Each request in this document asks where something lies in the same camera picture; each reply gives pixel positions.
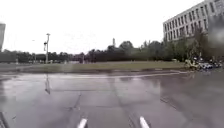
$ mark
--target lane marking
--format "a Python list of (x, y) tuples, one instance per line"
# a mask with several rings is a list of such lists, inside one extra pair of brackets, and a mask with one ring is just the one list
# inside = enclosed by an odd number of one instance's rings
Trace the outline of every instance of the lane marking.
[(82, 119), (79, 123), (79, 125), (77, 126), (77, 128), (88, 128), (87, 126), (87, 119)]
[(145, 118), (142, 116), (140, 117), (140, 124), (142, 128), (150, 128), (147, 122), (145, 121)]
[(147, 75), (133, 75), (133, 76), (84, 76), (84, 77), (70, 77), (70, 78), (57, 78), (57, 79), (111, 79), (111, 78), (141, 78), (141, 77), (153, 77), (153, 76), (171, 76), (179, 74), (193, 73), (194, 71), (188, 72), (174, 72), (174, 73), (161, 73), (161, 74), (147, 74)]

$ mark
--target sky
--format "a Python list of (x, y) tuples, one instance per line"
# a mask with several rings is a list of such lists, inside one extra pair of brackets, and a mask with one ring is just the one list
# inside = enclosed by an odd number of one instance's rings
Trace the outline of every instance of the sky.
[(163, 22), (203, 0), (0, 0), (3, 49), (77, 54), (163, 39)]

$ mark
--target building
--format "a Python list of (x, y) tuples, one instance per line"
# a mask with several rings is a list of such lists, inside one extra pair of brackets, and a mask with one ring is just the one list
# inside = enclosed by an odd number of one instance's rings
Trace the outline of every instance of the building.
[(164, 38), (167, 41), (180, 37), (191, 37), (196, 28), (208, 33), (209, 21), (224, 15), (224, 0), (204, 0), (192, 8), (174, 16), (163, 23)]
[(2, 50), (5, 35), (5, 24), (0, 23), (0, 52)]

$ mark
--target lawn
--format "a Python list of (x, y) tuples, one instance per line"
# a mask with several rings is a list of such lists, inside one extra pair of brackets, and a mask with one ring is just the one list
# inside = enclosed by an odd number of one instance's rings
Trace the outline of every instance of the lawn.
[(92, 71), (111, 71), (111, 70), (149, 70), (149, 69), (180, 69), (184, 63), (163, 62), (163, 61), (143, 61), (143, 62), (105, 62), (88, 64), (48, 64), (24, 68), (23, 72), (92, 72)]

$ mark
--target lamp post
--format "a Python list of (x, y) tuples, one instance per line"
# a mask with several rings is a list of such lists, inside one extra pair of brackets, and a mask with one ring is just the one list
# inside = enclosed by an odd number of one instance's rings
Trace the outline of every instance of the lamp post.
[(46, 48), (46, 49), (44, 49), (46, 51), (46, 62), (45, 62), (46, 64), (48, 64), (48, 42), (49, 42), (49, 37), (50, 37), (50, 34), (47, 33), (47, 41), (44, 42), (44, 47)]

